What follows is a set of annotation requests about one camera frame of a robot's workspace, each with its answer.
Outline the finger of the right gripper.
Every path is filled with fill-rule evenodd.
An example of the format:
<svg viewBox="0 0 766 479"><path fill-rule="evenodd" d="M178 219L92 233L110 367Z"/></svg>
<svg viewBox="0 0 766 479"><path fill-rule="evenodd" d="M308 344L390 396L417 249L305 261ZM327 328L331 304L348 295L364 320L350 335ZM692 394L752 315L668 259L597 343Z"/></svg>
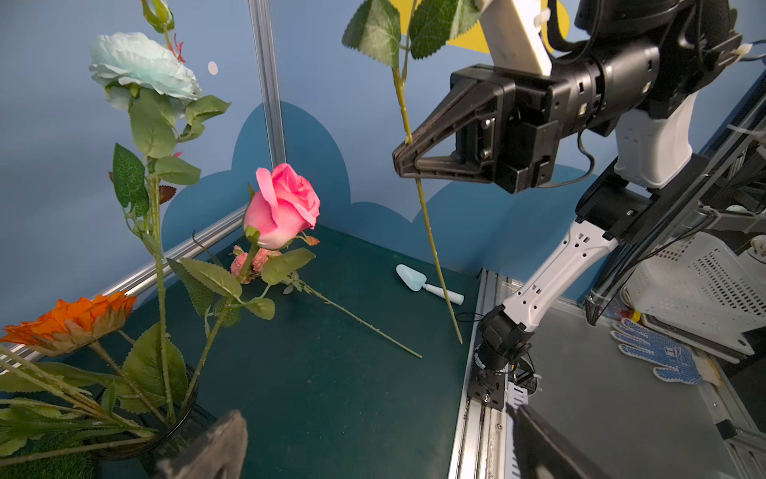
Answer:
<svg viewBox="0 0 766 479"><path fill-rule="evenodd" d="M451 90L393 152L397 175L409 179L492 180L501 136L515 107L515 80L475 65L451 75Z"/></svg>

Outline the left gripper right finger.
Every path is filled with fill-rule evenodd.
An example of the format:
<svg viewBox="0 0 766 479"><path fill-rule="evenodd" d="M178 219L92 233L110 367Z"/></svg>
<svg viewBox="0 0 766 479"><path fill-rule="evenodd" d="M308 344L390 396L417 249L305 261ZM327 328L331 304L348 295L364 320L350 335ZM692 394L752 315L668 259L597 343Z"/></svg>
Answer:
<svg viewBox="0 0 766 479"><path fill-rule="evenodd" d="M529 405L507 406L522 478L610 478Z"/></svg>

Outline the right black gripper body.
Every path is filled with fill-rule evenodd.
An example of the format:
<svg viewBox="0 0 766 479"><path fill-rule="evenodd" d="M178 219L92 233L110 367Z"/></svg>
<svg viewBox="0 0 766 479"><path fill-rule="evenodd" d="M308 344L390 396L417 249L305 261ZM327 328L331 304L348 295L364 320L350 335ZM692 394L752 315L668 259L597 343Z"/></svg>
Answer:
<svg viewBox="0 0 766 479"><path fill-rule="evenodd" d="M598 47L551 75L476 65L454 75L455 178L514 194L550 185L560 141L607 136L657 77L658 47L642 39Z"/></svg>

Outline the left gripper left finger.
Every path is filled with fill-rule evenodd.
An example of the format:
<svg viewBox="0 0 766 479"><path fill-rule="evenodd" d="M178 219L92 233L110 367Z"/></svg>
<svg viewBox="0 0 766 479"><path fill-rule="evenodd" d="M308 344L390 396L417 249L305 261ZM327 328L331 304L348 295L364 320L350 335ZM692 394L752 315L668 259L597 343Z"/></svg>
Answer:
<svg viewBox="0 0 766 479"><path fill-rule="evenodd" d="M245 418L239 410L229 411L178 457L159 461L155 478L239 479L247 445Z"/></svg>

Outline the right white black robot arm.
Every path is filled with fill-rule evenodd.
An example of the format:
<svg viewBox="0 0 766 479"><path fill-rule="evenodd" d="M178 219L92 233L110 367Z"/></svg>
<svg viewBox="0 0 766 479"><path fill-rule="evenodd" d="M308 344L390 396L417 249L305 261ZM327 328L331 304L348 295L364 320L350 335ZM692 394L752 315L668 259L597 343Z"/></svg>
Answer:
<svg viewBox="0 0 766 479"><path fill-rule="evenodd" d="M504 380L554 301L616 247L645 236L701 174L688 132L698 92L744 58L725 1L585 1L568 42L556 6L423 1L410 55L481 26L493 61L455 72L448 96L393 154L411 179L550 189L562 139L614 136L618 155L576 205L564 239L480 321L468 397L500 409Z"/></svg>

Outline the dark glass vase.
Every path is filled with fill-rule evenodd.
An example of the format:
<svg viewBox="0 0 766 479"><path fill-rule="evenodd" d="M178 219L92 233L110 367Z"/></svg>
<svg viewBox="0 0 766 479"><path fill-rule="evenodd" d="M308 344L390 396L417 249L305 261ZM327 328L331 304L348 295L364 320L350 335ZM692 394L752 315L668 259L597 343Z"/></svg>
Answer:
<svg viewBox="0 0 766 479"><path fill-rule="evenodd" d="M217 417L197 404L198 396L199 385L196 384L191 394L191 403L179 414L178 422L170 428L163 426L151 441L112 449L97 449L91 454L110 462L138 459L145 473L149 477L154 476L159 461L177 458L217 421Z"/></svg>

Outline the green artificial grass mat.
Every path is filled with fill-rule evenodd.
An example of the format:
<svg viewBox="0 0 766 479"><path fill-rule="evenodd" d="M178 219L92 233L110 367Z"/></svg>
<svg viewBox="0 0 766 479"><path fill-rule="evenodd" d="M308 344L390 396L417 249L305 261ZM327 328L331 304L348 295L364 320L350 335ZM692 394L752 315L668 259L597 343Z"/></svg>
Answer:
<svg viewBox="0 0 766 479"><path fill-rule="evenodd" d="M32 440L14 454L24 456L64 448L65 435L46 435ZM97 459L90 452L61 455L22 464L3 466L1 477L7 479L91 479L97 477Z"/></svg>

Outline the blue dotted work glove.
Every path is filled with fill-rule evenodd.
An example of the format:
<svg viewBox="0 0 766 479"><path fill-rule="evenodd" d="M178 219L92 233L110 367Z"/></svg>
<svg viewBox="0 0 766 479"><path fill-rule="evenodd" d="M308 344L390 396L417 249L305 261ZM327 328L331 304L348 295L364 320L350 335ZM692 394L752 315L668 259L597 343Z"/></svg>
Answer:
<svg viewBox="0 0 766 479"><path fill-rule="evenodd" d="M703 381L692 352L676 340L660 335L630 319L612 325L610 336L620 352L653 365L653 375L661 381L698 385Z"/></svg>

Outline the orange poppy flower stem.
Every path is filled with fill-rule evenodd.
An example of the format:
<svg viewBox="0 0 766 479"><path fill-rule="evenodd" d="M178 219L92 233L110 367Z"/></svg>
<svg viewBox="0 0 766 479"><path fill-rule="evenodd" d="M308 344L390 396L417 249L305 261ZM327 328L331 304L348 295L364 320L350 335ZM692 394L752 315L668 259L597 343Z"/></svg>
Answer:
<svg viewBox="0 0 766 479"><path fill-rule="evenodd" d="M1 465L144 446L154 429L117 413L115 375L1 349Z"/></svg>

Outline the orange gerbera flower stem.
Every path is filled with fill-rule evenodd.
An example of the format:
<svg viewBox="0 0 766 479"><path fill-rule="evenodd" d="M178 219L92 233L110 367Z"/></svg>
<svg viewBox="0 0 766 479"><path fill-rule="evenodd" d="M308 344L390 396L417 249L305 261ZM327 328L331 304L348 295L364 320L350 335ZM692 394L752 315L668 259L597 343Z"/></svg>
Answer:
<svg viewBox="0 0 766 479"><path fill-rule="evenodd" d="M123 291L58 301L36 319L8 325L1 333L1 368L17 380L16 390L30 386L48 392L85 415L129 428L127 419L113 413L112 402L125 411L150 413L169 425L177 418L176 398L188 388L184 362L167 336L167 327L157 323L131 343L123 363L117 363L103 345L103 338L121 333L132 314L136 299ZM63 357L90 349L107 363L108 373L95 373L68 365L34 363L11 350L27 347L48 358Z"/></svg>

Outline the magenta rose stem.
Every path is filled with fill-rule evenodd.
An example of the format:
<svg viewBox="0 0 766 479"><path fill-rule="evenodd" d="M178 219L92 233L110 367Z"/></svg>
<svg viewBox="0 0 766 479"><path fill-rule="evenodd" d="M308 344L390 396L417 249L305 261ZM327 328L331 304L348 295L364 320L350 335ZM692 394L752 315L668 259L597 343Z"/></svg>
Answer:
<svg viewBox="0 0 766 479"><path fill-rule="evenodd" d="M197 314L205 321L215 321L213 325L205 326L207 341L191 376L191 387L199 381L211 346L222 327L239 321L244 309L267 321L275 316L274 302L266 293L252 299L243 296L244 285L237 278L249 272L253 255L260 247L272 251L288 247L303 232L315 228L319 215L320 199L315 189L291 165L282 164L271 171L261 168L257 170L257 190L251 192L243 216L243 232L249 248L234 247L233 261L227 269L217 261L181 259L170 262Z"/></svg>

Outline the white perforated metal box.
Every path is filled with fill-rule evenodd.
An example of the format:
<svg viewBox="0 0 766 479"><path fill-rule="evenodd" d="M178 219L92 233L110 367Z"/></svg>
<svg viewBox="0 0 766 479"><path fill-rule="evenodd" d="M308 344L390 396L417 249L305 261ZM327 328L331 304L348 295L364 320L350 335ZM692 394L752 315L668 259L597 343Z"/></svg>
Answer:
<svg viewBox="0 0 766 479"><path fill-rule="evenodd" d="M745 333L765 325L764 285L707 233L641 261L624 291L636 311L745 356Z"/></svg>

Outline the pale blue white flower stem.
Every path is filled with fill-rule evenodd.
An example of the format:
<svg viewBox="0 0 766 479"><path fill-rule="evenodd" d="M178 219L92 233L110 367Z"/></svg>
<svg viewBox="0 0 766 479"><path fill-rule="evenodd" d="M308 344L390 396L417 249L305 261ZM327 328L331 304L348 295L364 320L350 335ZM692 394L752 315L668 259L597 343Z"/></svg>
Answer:
<svg viewBox="0 0 766 479"><path fill-rule="evenodd" d="M229 103L203 93L183 58L169 4L145 1L142 13L164 40L141 32L101 35L90 47L89 72L106 101L129 116L135 147L115 146L111 181L129 231L161 263L162 205L173 197L171 187L201 179L177 147L201 137L205 122L223 115ZM157 291L159 323L169 337L164 275L158 275Z"/></svg>

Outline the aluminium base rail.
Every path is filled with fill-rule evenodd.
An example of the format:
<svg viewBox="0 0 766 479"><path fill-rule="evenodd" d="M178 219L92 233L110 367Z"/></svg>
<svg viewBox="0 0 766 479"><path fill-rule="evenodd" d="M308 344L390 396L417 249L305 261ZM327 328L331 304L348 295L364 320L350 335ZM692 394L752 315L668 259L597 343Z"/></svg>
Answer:
<svg viewBox="0 0 766 479"><path fill-rule="evenodd" d="M471 341L458 409L457 425L449 466L450 478L519 478L521 473L513 445L513 421L506 409L497 410L470 393L475 366L474 353L481 341L476 318L500 303L509 290L508 277L483 269L473 311Z"/></svg>

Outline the aluminium frame right post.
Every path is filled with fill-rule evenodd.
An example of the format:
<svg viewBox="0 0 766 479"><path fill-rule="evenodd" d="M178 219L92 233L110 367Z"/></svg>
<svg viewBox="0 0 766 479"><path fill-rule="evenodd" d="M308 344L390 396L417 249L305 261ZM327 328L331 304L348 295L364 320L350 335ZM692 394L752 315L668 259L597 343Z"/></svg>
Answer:
<svg viewBox="0 0 766 479"><path fill-rule="evenodd" d="M287 162L287 154L270 5L268 0L249 0L247 4L253 26L255 53L259 62L259 84L270 159L272 166L276 168Z"/></svg>

